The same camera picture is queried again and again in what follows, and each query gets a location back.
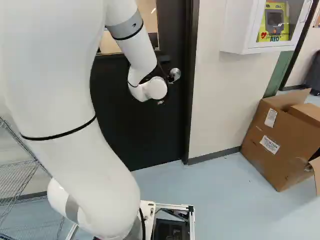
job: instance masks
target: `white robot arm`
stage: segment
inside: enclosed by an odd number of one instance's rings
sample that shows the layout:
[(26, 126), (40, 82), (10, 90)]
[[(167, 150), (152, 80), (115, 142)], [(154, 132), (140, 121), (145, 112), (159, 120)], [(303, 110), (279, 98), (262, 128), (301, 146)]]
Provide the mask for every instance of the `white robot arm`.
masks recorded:
[(52, 207), (101, 240), (122, 240), (137, 220), (140, 190), (105, 141), (91, 101), (105, 25), (131, 64), (131, 94), (162, 99), (161, 77), (140, 84), (157, 59), (134, 0), (1, 0), (0, 63), (13, 119), (53, 176)]

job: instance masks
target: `white label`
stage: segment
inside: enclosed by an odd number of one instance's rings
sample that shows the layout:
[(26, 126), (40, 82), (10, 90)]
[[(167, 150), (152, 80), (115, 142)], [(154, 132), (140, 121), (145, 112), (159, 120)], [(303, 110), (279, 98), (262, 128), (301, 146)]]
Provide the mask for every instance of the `white label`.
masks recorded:
[(264, 146), (268, 151), (272, 152), (274, 155), (278, 152), (280, 146), (274, 141), (270, 140), (266, 135), (260, 141), (260, 144)]
[(268, 111), (268, 114), (266, 115), (264, 124), (270, 128), (273, 128), (276, 121), (277, 114), (278, 112), (276, 110), (273, 110), (272, 108), (270, 108)]

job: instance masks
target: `aed cabinet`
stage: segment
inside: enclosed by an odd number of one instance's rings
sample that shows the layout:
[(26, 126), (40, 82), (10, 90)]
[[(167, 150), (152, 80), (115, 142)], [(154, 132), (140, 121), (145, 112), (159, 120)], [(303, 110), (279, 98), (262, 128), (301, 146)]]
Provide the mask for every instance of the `aed cabinet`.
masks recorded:
[(235, 54), (293, 51), (313, 0), (226, 0), (220, 50)]

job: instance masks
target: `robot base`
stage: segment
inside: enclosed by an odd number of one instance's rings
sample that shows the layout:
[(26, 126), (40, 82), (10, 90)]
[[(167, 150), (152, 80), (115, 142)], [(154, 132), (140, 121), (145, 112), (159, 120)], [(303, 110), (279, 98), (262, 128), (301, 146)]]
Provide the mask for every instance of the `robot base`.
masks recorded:
[[(196, 240), (195, 238), (195, 209), (192, 205), (173, 205), (141, 201), (145, 225), (145, 240)], [(125, 240), (142, 240), (141, 226), (139, 234)], [(78, 226), (74, 224), (65, 240), (75, 239)]]

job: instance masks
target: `red heart logo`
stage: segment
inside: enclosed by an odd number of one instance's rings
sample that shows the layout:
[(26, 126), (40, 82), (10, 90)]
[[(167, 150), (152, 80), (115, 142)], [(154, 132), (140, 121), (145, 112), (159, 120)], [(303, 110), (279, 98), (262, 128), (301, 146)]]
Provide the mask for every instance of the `red heart logo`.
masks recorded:
[(267, 36), (266, 32), (261, 33), (261, 38), (264, 39)]

